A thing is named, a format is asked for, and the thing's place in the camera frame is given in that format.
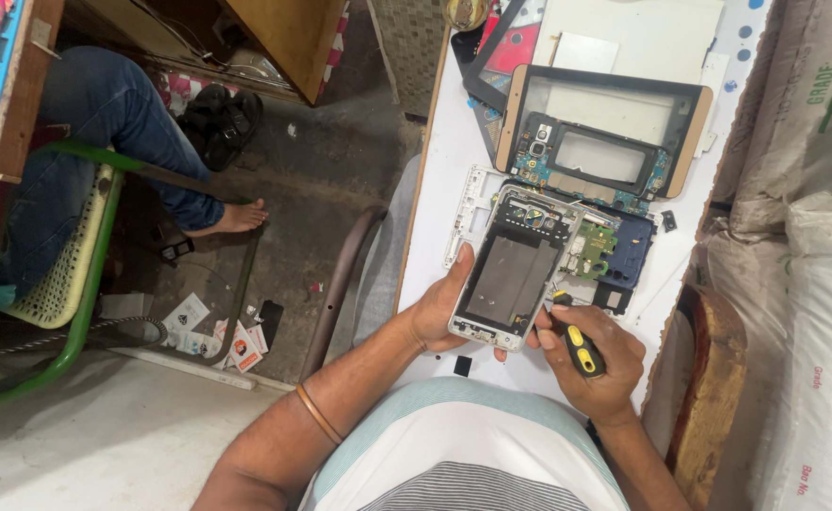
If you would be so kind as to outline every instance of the yellow screwdriver handle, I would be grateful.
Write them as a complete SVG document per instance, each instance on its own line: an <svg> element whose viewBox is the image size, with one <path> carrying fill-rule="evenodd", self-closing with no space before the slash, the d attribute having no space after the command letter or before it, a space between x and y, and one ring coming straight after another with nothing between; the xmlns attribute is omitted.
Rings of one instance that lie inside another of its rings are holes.
<svg viewBox="0 0 832 511"><path fill-rule="evenodd" d="M573 305L574 301L573 297L568 295L566 291L558 291L555 293L554 299L557 306L569 307ZM574 367L585 378L601 377L604 374L604 360L589 335L581 332L576 326L563 321L560 323Z"/></svg>

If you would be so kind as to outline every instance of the striped shirt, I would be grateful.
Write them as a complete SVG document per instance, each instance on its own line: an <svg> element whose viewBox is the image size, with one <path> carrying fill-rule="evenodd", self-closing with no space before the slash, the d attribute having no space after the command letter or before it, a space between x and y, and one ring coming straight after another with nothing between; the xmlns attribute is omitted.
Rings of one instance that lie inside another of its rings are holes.
<svg viewBox="0 0 832 511"><path fill-rule="evenodd" d="M387 396L325 463L305 508L629 509L564 408L459 377Z"/></svg>

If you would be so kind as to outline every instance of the copper bracelet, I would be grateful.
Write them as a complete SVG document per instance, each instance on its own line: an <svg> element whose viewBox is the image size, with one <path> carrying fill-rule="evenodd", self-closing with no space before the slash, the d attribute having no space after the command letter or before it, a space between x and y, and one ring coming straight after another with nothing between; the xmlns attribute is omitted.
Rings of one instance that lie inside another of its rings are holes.
<svg viewBox="0 0 832 511"><path fill-rule="evenodd" d="M324 418L324 415L319 412L318 407L312 403L311 397L308 397L308 393L305 391L305 387L303 387L302 384L296 385L296 394L299 394L299 398L302 399L302 402L305 404L305 407L308 408L308 412L311 413L311 416L315 417L315 421L318 422L318 425L320 425L321 429L324 430L325 435L328 435L333 443L340 445L343 438L337 434L337 430L331 427L331 424L328 423L328 419Z"/></svg>

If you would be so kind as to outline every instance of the foot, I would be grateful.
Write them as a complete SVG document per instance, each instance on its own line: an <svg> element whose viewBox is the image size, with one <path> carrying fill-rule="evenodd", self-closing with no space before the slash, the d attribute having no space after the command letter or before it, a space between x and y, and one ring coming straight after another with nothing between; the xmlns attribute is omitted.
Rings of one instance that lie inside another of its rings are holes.
<svg viewBox="0 0 832 511"><path fill-rule="evenodd" d="M253 203L239 205L237 203L224 204L223 216L211 227L200 231L185 231L189 238L205 237L214 233L244 233L258 227L268 219L268 212L262 210L264 199Z"/></svg>

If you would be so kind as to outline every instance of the disassembled phone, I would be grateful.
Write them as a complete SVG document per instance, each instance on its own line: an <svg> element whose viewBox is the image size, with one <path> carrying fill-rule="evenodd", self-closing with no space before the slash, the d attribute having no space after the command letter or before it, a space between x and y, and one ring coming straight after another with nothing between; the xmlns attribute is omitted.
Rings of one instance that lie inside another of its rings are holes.
<svg viewBox="0 0 832 511"><path fill-rule="evenodd" d="M703 86L519 65L495 168L646 216L680 193L711 101Z"/></svg>
<svg viewBox="0 0 832 511"><path fill-rule="evenodd" d="M615 319L622 318L639 282L649 247L662 224L662 216L649 213L640 217L603 206L593 207L555 191L505 180L495 169L473 166L447 243L445 267L453 264L462 243L481 245L502 185L544 193L584 213L546 296L550 299L558 289L567 290L578 305L596 305Z"/></svg>
<svg viewBox="0 0 832 511"><path fill-rule="evenodd" d="M515 185L498 192L476 263L448 329L517 352L577 236L585 212Z"/></svg>

